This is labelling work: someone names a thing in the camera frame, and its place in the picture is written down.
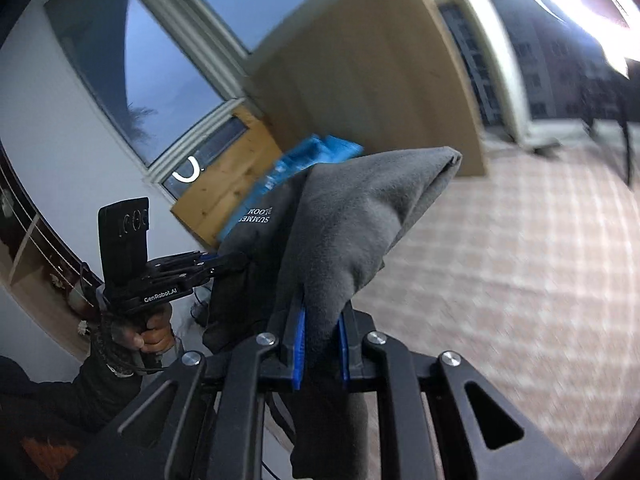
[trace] white wall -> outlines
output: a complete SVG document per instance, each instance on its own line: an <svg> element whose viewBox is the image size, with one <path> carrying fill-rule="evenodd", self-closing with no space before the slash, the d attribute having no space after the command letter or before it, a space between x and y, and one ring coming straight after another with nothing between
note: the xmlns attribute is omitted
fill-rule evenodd
<svg viewBox="0 0 640 480"><path fill-rule="evenodd" d="M53 341L0 286L0 355L16 361L32 381L71 381L80 361Z"/></svg>
<svg viewBox="0 0 640 480"><path fill-rule="evenodd" d="M148 196L150 258L197 250L85 89L33 0L0 50L0 140L43 217L101 275L97 213Z"/></svg>

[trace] wooden cabinet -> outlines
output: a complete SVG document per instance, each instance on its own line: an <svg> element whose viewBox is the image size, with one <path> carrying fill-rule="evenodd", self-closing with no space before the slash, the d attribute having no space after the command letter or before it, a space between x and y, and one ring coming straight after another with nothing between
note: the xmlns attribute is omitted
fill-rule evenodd
<svg viewBox="0 0 640 480"><path fill-rule="evenodd" d="M366 154L450 146L460 176L486 174L478 105L433 0L341 0L253 70L248 92L284 151L310 134Z"/></svg>
<svg viewBox="0 0 640 480"><path fill-rule="evenodd" d="M242 134L215 160L172 208L200 240L217 247L216 235L254 184L282 156L264 123L246 108L234 111L246 126Z"/></svg>

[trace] black chair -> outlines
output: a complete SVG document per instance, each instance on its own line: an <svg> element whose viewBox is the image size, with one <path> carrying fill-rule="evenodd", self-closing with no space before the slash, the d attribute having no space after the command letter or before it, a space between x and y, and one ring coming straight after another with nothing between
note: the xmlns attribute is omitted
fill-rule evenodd
<svg viewBox="0 0 640 480"><path fill-rule="evenodd" d="M587 78L584 71L580 78L580 96L582 101L582 120L587 125L590 137L594 138L593 123L596 119L616 119L622 130L625 141L625 183L631 188L634 172L634 149L629 133L629 110L639 106L640 100L634 98L638 94L638 63L629 63L629 79L619 72L610 69L610 78ZM607 105L614 105L612 114Z"/></svg>

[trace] tiled floor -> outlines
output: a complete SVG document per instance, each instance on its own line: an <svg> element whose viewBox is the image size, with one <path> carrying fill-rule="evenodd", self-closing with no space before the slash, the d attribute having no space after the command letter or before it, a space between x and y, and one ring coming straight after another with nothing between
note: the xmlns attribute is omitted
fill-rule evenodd
<svg viewBox="0 0 640 480"><path fill-rule="evenodd" d="M640 212L609 140L492 139L490 176L453 181L354 299L413 350L459 351L589 480L640 415Z"/></svg>

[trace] bright light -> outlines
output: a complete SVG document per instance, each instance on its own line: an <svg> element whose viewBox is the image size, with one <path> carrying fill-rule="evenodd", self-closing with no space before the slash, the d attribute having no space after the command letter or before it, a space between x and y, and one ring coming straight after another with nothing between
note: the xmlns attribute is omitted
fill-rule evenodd
<svg viewBox="0 0 640 480"><path fill-rule="evenodd" d="M573 22L600 43L607 62L628 77L625 58L640 61L640 10L633 1L614 0L629 28L595 14L581 0L553 1Z"/></svg>
<svg viewBox="0 0 640 480"><path fill-rule="evenodd" d="M533 0L533 1L536 2L540 7L545 9L546 12L551 14L556 20L564 23L564 20L560 16L558 16L555 12L553 12L551 9L549 9L542 0Z"/></svg>

